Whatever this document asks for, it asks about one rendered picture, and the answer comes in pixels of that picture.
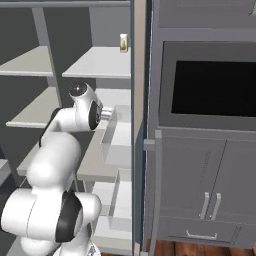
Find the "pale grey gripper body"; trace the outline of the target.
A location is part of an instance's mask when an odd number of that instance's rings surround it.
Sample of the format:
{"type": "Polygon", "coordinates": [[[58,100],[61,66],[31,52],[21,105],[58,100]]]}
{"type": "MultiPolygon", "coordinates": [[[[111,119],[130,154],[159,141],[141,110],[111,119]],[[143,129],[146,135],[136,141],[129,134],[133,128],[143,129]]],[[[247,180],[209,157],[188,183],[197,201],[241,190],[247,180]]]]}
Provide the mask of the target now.
{"type": "Polygon", "coordinates": [[[111,107],[104,107],[101,112],[102,120],[109,120],[113,114],[113,109],[111,107]]]}

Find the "small yellow jar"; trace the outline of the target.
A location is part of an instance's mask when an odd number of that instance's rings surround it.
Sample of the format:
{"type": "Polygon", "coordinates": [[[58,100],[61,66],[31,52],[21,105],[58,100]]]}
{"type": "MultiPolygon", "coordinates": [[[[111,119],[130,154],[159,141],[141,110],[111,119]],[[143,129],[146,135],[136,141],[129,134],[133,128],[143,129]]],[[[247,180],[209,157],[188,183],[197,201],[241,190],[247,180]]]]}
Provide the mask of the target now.
{"type": "Polygon", "coordinates": [[[120,34],[120,52],[128,52],[128,34],[120,34]]]}

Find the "clear fridge bin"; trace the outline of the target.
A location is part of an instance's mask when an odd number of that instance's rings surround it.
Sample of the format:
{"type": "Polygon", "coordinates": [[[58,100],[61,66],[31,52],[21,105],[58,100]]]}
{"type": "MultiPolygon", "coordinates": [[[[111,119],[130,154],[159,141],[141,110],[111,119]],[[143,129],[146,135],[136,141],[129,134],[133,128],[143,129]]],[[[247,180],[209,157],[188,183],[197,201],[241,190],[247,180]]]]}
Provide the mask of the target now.
{"type": "Polygon", "coordinates": [[[111,229],[132,231],[132,182],[130,169],[120,168],[117,172],[108,221],[111,229]]]}
{"type": "Polygon", "coordinates": [[[131,166],[131,107],[116,105],[101,140],[107,165],[131,166]]]}

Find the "grey built-in oven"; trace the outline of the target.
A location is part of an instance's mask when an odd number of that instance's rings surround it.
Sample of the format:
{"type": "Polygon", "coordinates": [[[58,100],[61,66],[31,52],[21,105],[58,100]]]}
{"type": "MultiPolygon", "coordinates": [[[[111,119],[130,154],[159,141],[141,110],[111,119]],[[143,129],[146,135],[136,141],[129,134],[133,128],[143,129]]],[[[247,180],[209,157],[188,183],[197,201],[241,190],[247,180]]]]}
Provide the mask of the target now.
{"type": "Polygon", "coordinates": [[[256,43],[164,43],[159,124],[256,131],[256,43]]]}

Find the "grey tall cupboard door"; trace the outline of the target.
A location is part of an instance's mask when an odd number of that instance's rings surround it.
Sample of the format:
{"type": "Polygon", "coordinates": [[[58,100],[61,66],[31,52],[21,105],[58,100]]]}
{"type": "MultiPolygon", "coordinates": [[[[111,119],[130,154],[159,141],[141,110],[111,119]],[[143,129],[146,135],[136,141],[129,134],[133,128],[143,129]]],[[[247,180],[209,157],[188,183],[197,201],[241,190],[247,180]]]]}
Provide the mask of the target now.
{"type": "Polygon", "coordinates": [[[256,28],[256,0],[160,0],[161,28],[256,28]]]}

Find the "grey fridge door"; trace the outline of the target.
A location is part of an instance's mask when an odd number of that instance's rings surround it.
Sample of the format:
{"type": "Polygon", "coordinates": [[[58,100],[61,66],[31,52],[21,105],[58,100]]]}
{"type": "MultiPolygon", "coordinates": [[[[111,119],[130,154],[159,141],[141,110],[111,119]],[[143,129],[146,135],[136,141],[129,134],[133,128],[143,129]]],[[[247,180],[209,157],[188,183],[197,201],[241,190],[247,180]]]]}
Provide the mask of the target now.
{"type": "Polygon", "coordinates": [[[144,241],[144,194],[153,0],[131,0],[132,78],[132,250],[141,256],[144,241]]]}

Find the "grey drawer front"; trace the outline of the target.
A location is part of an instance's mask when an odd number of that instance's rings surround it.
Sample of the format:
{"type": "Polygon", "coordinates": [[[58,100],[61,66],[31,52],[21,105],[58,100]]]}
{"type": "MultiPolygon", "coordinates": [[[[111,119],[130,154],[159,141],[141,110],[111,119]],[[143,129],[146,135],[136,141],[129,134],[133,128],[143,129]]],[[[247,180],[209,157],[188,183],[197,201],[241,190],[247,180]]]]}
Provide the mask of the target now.
{"type": "Polygon", "coordinates": [[[157,239],[251,249],[256,242],[256,226],[161,217],[158,224],[157,239]],[[191,234],[206,236],[213,236],[217,233],[218,237],[216,240],[191,239],[187,237],[186,230],[189,230],[191,234]]]}

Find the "grey open fridge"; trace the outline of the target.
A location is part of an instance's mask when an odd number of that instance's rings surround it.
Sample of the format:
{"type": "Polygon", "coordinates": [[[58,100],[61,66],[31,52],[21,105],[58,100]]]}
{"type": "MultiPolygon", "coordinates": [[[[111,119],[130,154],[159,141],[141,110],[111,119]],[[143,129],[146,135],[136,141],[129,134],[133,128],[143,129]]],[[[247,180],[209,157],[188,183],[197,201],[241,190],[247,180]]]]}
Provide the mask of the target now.
{"type": "MultiPolygon", "coordinates": [[[[74,82],[88,83],[104,107],[131,105],[131,77],[62,76],[91,47],[119,48],[120,34],[129,33],[129,0],[0,0],[0,65],[38,46],[47,46],[53,71],[52,77],[0,75],[1,197],[7,198],[17,187],[28,187],[27,169],[45,128],[8,127],[6,123],[46,88],[56,89],[57,108],[72,106],[69,88],[74,82]]],[[[104,135],[108,123],[101,120],[94,131],[77,134],[81,145],[79,167],[94,133],[102,130],[104,135]]],[[[111,229],[108,221],[115,182],[82,181],[76,173],[71,185],[101,199],[102,212],[92,224],[92,240],[102,256],[132,256],[132,231],[111,229]]]]}

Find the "pale grey fridge shelf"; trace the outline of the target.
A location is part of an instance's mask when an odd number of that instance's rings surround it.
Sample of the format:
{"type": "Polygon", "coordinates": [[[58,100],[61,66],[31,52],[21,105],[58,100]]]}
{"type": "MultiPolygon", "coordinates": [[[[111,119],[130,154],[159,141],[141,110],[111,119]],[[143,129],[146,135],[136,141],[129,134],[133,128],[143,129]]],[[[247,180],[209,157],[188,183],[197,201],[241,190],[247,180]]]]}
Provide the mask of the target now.
{"type": "Polygon", "coordinates": [[[131,77],[131,50],[123,53],[118,47],[91,47],[63,72],[62,76],[129,79],[131,77]]]}
{"type": "Polygon", "coordinates": [[[107,165],[105,163],[100,145],[102,137],[102,130],[97,130],[94,133],[77,171],[77,178],[82,181],[114,183],[117,173],[120,173],[120,178],[122,180],[130,181],[130,168],[124,166],[107,165]]]}
{"type": "Polygon", "coordinates": [[[0,75],[52,77],[48,47],[38,46],[0,65],[0,75]]]}
{"type": "Polygon", "coordinates": [[[48,87],[6,125],[8,127],[44,128],[53,110],[58,106],[56,89],[48,87]]]}

